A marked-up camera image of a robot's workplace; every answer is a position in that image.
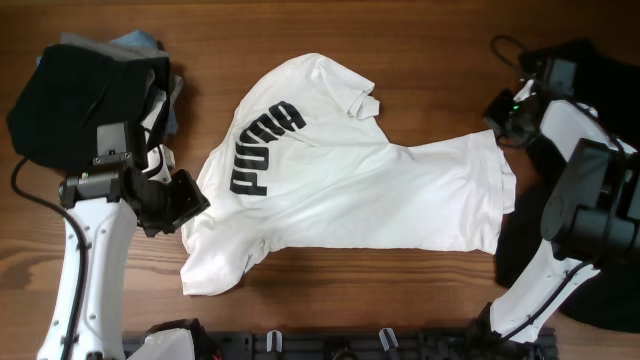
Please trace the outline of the white Puma t-shirt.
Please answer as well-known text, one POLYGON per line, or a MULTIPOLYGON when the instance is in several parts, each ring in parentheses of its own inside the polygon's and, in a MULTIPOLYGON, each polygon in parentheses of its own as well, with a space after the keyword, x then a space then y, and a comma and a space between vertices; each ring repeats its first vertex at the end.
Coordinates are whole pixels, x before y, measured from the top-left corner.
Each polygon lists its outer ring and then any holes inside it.
POLYGON ((210 205, 182 229, 185 294, 224 293, 289 247, 495 252, 516 177, 492 132, 394 144, 373 88, 318 53, 252 87, 197 179, 210 205))

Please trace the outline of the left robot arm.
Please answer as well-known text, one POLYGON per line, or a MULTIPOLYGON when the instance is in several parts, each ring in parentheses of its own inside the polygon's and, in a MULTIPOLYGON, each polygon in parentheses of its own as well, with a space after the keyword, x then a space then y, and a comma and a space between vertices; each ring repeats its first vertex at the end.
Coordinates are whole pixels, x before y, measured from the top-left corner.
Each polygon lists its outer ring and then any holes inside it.
POLYGON ((209 205, 171 151, 126 122, 96 130, 96 153, 59 193, 65 253, 40 359, 122 359, 122 293, 136 230, 171 234, 209 205))

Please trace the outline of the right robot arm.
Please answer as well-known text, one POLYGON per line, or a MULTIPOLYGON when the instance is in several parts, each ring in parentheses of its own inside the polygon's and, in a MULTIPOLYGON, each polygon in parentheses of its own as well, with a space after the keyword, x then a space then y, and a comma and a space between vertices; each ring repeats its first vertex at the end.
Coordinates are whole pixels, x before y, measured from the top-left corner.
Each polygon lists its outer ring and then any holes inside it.
POLYGON ((525 147, 545 139, 566 165, 544 207, 541 243, 515 283, 488 303, 451 344, 463 359, 538 359, 545 322, 584 282, 612 262, 639 258, 639 155, 574 97, 577 65, 549 59, 522 73, 517 94, 484 114, 498 140, 525 147))

